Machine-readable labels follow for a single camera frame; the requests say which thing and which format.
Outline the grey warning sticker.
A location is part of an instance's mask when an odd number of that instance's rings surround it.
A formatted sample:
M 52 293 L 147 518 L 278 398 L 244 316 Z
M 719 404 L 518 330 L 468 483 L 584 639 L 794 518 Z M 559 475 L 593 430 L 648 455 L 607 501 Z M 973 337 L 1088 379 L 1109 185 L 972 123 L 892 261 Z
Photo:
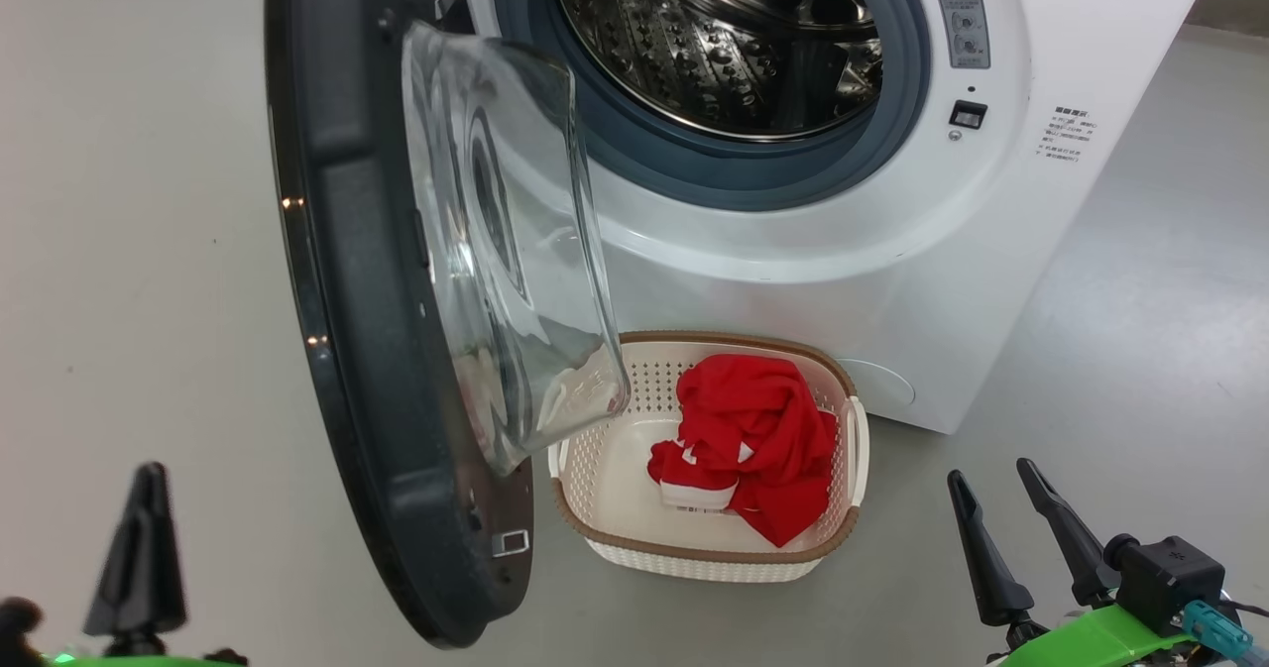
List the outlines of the grey warning sticker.
M 983 0 L 938 0 L 952 68 L 989 70 L 989 24 Z

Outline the red cloth with white trim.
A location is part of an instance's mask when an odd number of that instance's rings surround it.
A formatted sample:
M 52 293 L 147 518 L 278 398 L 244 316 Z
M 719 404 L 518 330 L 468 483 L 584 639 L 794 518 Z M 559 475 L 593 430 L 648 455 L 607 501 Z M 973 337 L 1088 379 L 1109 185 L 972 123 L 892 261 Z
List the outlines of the red cloth with white trim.
M 648 477 L 659 484 L 662 503 L 674 508 L 726 510 L 739 486 L 735 463 L 720 462 L 703 444 L 676 440 L 648 449 Z

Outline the stainless steel washer drum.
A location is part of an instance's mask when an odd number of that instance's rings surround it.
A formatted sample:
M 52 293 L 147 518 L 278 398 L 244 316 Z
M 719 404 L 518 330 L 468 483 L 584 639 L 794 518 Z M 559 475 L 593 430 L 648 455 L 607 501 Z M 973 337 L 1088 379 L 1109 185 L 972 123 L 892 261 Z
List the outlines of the stainless steel washer drum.
M 792 142 L 882 93 L 865 0 L 560 0 L 589 58 L 642 107 L 700 133 Z

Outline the white front-load washing machine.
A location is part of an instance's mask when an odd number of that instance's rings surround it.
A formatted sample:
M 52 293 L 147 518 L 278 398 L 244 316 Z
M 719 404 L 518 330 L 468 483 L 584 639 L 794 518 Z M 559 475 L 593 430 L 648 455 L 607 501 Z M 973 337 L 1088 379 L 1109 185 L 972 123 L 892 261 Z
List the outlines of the white front-load washing machine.
M 511 41 L 492 0 L 467 3 L 480 34 Z M 1195 0 L 983 0 L 989 70 L 952 68 L 938 0 L 921 3 L 917 126 L 851 191 L 704 209 L 590 156 L 621 328 L 807 342 L 909 380 L 893 420 L 961 429 Z

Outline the red garment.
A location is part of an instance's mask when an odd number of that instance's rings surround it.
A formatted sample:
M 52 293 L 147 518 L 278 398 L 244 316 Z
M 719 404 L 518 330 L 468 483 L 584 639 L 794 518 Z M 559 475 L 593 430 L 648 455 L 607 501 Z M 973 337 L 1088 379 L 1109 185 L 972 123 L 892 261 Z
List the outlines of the red garment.
M 714 355 L 676 387 L 678 436 L 735 463 L 730 510 L 775 548 L 784 548 L 825 514 L 838 451 L 838 417 L 816 405 L 787 360 Z

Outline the grey rubber door gasket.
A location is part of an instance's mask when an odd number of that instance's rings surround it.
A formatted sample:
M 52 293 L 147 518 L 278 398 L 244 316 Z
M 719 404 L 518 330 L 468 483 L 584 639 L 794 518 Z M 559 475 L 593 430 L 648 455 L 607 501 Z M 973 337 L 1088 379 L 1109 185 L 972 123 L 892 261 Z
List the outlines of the grey rubber door gasket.
M 504 38 L 574 70 L 586 148 L 599 166 L 704 209 L 796 209 L 851 191 L 912 134 L 931 75 L 921 0 L 865 0 L 882 43 L 882 93 L 873 107 L 839 128 L 792 142 L 739 142 L 685 128 L 615 87 L 572 36 L 560 0 L 491 4 Z

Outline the round white filter cover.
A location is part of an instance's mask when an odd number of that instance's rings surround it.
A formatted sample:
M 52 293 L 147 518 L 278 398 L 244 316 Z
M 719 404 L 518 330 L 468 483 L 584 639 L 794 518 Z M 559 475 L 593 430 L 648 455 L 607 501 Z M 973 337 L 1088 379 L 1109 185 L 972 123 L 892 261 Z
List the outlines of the round white filter cover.
M 869 410 L 871 413 L 893 418 L 914 405 L 915 388 L 892 369 L 876 363 L 845 358 L 838 359 L 838 364 L 851 378 L 854 387 L 857 387 L 857 396 L 860 397 L 865 410 Z

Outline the cream laundry basket brown rim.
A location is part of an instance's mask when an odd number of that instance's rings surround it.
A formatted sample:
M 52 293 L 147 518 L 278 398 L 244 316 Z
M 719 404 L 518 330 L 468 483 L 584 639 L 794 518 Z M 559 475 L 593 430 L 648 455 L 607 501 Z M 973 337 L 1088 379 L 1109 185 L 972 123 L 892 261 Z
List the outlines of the cream laundry basket brown rim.
M 808 574 L 851 536 L 868 486 L 868 413 L 843 365 L 784 341 L 703 331 L 637 331 L 621 337 L 632 396 L 626 411 L 548 451 L 556 505 L 590 548 L 615 566 L 680 580 L 786 583 Z M 674 507 L 646 465 L 654 444 L 678 432 L 676 384 L 716 354 L 791 361 L 820 410 L 838 420 L 826 512 L 783 548 L 725 508 Z

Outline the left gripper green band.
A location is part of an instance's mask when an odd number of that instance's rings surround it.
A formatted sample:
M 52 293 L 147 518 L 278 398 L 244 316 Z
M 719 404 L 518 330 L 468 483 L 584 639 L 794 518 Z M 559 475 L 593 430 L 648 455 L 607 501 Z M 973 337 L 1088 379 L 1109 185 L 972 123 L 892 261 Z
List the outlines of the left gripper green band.
M 143 567 L 143 517 L 148 508 L 150 623 L 155 631 L 176 631 L 187 623 L 187 599 L 171 484 L 159 462 L 142 464 L 133 474 L 122 516 L 107 552 L 98 587 L 91 595 L 82 631 L 115 637 L 140 631 L 147 623 L 147 590 L 137 572 Z M 90 656 L 77 647 L 46 652 L 44 667 L 249 667 L 249 658 L 232 649 L 198 656 Z

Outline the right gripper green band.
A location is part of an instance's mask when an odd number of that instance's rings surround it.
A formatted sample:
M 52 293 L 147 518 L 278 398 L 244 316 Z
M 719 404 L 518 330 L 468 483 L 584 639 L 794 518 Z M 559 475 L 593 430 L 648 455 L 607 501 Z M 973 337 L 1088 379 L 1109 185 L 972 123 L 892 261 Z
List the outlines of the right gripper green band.
M 1068 612 L 1053 629 L 1036 623 L 1029 616 L 1034 599 L 1011 577 L 989 536 L 978 496 L 964 473 L 952 470 L 947 476 L 949 500 L 980 623 L 1006 626 L 1009 651 L 997 653 L 996 667 L 1178 667 L 1200 652 L 1184 631 L 1161 637 L 1123 607 L 1110 607 L 1119 573 L 1101 558 L 1101 541 L 1033 460 L 1018 459 L 1016 472 L 1036 512 L 1046 517 L 1060 545 L 1074 578 L 1076 604 L 1095 610 Z

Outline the black round washer door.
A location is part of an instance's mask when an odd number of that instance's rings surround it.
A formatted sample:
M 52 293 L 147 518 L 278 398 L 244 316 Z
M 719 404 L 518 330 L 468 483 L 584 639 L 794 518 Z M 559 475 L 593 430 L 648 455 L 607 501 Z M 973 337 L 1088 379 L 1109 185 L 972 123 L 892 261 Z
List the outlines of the black round washer door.
M 264 0 L 266 95 L 313 394 L 409 626 L 520 607 L 533 455 L 632 384 L 572 68 L 467 0 Z

